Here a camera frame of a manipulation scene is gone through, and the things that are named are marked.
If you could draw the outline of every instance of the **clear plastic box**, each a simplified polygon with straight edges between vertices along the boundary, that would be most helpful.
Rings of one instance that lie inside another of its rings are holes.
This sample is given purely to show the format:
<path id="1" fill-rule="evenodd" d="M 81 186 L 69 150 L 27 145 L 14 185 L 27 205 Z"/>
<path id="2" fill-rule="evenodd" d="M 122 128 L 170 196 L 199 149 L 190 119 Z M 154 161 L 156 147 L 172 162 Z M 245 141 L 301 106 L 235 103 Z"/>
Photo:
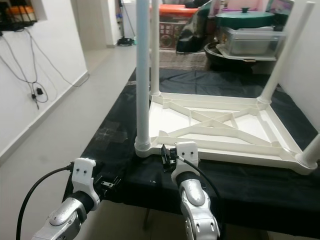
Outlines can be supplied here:
<path id="1" fill-rule="evenodd" d="M 275 57 L 280 43 L 286 38 L 283 31 L 270 31 L 265 28 L 246 28 L 233 30 L 220 29 L 219 41 L 224 44 L 225 52 L 230 56 Z"/>

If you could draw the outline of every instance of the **black tablecloth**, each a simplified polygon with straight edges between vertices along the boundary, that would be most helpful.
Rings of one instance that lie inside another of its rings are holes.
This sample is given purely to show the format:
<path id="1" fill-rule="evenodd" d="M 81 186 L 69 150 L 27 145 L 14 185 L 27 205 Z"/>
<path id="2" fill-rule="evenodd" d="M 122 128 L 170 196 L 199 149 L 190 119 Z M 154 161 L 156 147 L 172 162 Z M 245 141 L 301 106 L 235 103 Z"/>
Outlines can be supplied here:
<path id="1" fill-rule="evenodd" d="M 160 90 L 168 93 L 256 98 L 268 75 L 160 70 Z M 178 188 L 164 173 L 161 157 L 135 155 L 136 75 L 132 74 L 82 157 L 103 161 L 101 175 L 120 176 L 121 188 L 107 199 L 180 214 Z M 272 108 L 302 150 L 317 135 L 301 110 L 278 87 Z M 320 170 L 308 176 L 292 170 L 202 160 L 199 167 L 220 191 L 229 224 L 320 238 Z M 217 211 L 214 192 L 212 210 Z"/>

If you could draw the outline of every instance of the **tiled floor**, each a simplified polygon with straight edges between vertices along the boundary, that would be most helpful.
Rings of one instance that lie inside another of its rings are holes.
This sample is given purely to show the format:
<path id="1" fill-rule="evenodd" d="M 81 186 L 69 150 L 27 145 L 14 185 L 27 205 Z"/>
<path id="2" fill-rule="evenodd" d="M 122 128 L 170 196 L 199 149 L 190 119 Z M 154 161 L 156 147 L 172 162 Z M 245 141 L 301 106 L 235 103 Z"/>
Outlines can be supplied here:
<path id="1" fill-rule="evenodd" d="M 136 48 L 87 52 L 90 80 L 72 92 L 0 167 L 0 239 L 13 240 L 20 206 L 30 187 L 44 174 L 79 157 L 136 67 Z M 30 240 L 60 203 L 68 173 L 46 179 L 32 195 L 22 224 L 21 240 Z M 185 240 L 180 215 L 109 201 L 88 215 L 76 240 Z M 228 240 L 261 239 L 254 229 L 229 226 Z"/>

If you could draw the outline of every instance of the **white pipe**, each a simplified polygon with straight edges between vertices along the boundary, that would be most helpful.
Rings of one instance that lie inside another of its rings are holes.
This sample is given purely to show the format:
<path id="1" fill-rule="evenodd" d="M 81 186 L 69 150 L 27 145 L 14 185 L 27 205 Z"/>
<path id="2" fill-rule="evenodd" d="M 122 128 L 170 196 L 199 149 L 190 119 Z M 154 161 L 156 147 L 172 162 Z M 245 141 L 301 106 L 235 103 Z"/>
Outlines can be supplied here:
<path id="1" fill-rule="evenodd" d="M 295 29 L 288 37 L 287 41 L 285 42 L 284 49 L 274 66 L 273 72 L 265 85 L 261 95 L 257 98 L 259 102 L 269 104 L 271 103 L 271 97 L 274 94 L 274 91 L 280 81 L 281 76 L 283 75 L 284 65 L 289 62 L 290 55 L 294 51 L 295 46 L 298 43 L 298 40 L 308 22 L 309 16 L 314 9 L 315 2 L 307 1 L 305 7 L 303 9 L 302 15 L 299 19 L 299 22 L 295 26 Z"/>
<path id="2" fill-rule="evenodd" d="M 159 0 L 152 0 L 152 16 L 151 16 L 151 96 L 159 96 Z"/>
<path id="3" fill-rule="evenodd" d="M 149 137 L 149 0 L 136 1 L 136 139 L 135 151 L 139 157 L 150 149 Z"/>
<path id="4" fill-rule="evenodd" d="M 299 153 L 295 157 L 304 166 L 316 169 L 318 167 L 317 161 L 320 159 L 320 134 L 313 139 L 303 153 Z"/>

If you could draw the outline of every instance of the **pot lid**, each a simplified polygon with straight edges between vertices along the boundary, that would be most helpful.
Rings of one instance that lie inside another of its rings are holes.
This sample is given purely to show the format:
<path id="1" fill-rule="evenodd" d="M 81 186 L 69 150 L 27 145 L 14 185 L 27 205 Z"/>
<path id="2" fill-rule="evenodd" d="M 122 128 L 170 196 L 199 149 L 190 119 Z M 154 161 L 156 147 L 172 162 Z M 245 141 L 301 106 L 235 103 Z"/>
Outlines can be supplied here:
<path id="1" fill-rule="evenodd" d="M 270 26 L 273 23 L 274 14 L 270 12 L 248 11 L 248 7 L 243 7 L 242 11 L 219 13 L 217 25 L 232 29 L 239 28 L 261 28 Z"/>

